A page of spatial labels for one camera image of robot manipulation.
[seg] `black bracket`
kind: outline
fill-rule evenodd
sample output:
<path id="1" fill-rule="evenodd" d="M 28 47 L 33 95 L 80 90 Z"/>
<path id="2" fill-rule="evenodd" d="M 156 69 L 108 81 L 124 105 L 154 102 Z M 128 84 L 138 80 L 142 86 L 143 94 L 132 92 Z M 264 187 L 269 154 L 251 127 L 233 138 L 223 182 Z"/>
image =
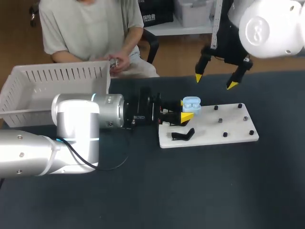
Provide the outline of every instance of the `black bracket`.
<path id="1" fill-rule="evenodd" d="M 195 134 L 195 129 L 192 128 L 187 134 L 172 133 L 173 141 L 189 141 Z"/>

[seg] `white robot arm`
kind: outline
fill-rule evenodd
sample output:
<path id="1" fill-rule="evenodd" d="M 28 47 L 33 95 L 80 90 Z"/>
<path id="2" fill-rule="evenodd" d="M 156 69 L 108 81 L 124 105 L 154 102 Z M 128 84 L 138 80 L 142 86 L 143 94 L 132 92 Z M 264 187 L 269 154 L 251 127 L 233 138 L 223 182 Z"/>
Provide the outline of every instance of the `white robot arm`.
<path id="1" fill-rule="evenodd" d="M 257 58 L 297 55 L 305 45 L 304 0 L 235 0 L 228 17 Z"/>
<path id="2" fill-rule="evenodd" d="M 67 100 L 57 106 L 57 136 L 94 166 L 99 161 L 99 114 L 99 106 L 85 100 Z M 0 131 L 1 178 L 93 170 L 59 140 L 18 130 Z"/>

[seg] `storage box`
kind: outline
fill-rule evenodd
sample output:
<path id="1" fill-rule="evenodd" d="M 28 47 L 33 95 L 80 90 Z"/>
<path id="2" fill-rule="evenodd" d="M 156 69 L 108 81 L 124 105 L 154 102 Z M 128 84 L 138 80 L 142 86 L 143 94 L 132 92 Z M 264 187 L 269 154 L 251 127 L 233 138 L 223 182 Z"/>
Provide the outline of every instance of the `storage box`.
<path id="1" fill-rule="evenodd" d="M 0 94 L 0 118 L 9 127 L 52 125 L 56 95 L 107 94 L 109 69 L 108 61 L 14 67 Z"/>
<path id="2" fill-rule="evenodd" d="M 214 0 L 175 0 L 175 16 L 183 27 L 210 25 Z"/>

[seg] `dark gray table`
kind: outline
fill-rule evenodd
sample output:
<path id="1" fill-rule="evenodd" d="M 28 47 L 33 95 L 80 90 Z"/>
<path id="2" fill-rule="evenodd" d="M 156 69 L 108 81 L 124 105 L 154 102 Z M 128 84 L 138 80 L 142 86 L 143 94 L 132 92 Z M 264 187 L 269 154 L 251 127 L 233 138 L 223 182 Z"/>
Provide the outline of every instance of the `dark gray table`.
<path id="1" fill-rule="evenodd" d="M 160 149 L 154 129 L 103 133 L 101 160 L 112 172 L 6 180 L 4 229 L 295 229 L 305 228 L 305 72 L 113 81 L 127 96 L 141 86 L 163 99 L 199 96 L 206 105 L 245 103 L 255 143 Z M 27 129 L 52 135 L 54 128 Z"/>

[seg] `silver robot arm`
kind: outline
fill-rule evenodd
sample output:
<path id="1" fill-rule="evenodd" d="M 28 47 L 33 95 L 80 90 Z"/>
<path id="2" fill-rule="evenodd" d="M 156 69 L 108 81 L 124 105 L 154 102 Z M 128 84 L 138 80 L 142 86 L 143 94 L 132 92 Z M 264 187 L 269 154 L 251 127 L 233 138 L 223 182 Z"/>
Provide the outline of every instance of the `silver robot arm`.
<path id="1" fill-rule="evenodd" d="M 91 101 L 66 100 L 57 105 L 57 136 L 94 166 L 99 161 L 99 114 L 99 106 Z M 0 131 L 1 178 L 93 170 L 61 141 L 18 130 Z"/>

